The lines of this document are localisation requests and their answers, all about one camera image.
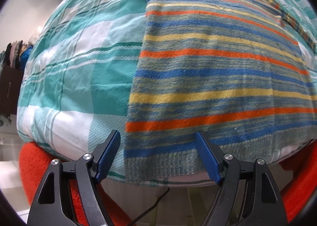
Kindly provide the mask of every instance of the white floor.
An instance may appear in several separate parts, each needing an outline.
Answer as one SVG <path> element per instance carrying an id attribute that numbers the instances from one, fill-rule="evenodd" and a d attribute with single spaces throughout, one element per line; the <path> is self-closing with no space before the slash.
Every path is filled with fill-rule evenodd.
<path id="1" fill-rule="evenodd" d="M 45 22 L 62 0 L 8 0 L 0 12 L 0 50 L 4 50 L 9 42 L 15 40 L 28 41 L 38 26 Z M 0 127 L 0 138 L 15 138 L 16 121 L 13 117 L 12 125 Z M 27 218 L 28 205 L 25 204 L 21 180 L 17 163 L 0 164 L 0 188 L 11 205 L 19 214 Z M 292 174 L 283 172 L 279 165 L 272 168 L 279 188 L 283 188 L 292 178 Z M 105 191 L 117 204 L 131 217 L 136 218 L 155 202 L 155 196 L 161 195 L 166 188 L 152 188 L 134 186 L 103 181 Z M 202 195 L 206 208 L 210 206 L 212 197 L 216 192 L 215 186 L 203 187 Z M 157 224 L 160 225 L 186 225 L 187 216 L 191 215 L 190 204 L 186 188 L 174 188 L 162 199 L 158 206 Z M 150 214 L 141 219 L 140 225 L 150 222 Z"/>

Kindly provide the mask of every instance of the pile of clothes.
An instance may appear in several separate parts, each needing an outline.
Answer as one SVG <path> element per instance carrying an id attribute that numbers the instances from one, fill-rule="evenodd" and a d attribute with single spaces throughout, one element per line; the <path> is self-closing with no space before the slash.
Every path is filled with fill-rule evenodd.
<path id="1" fill-rule="evenodd" d="M 24 73 L 26 62 L 28 61 L 35 42 L 39 39 L 42 29 L 42 27 L 38 27 L 27 44 L 20 40 L 7 45 L 6 50 L 0 53 L 0 75 L 4 64 Z M 10 124 L 10 117 L 0 113 L 0 127 Z"/>

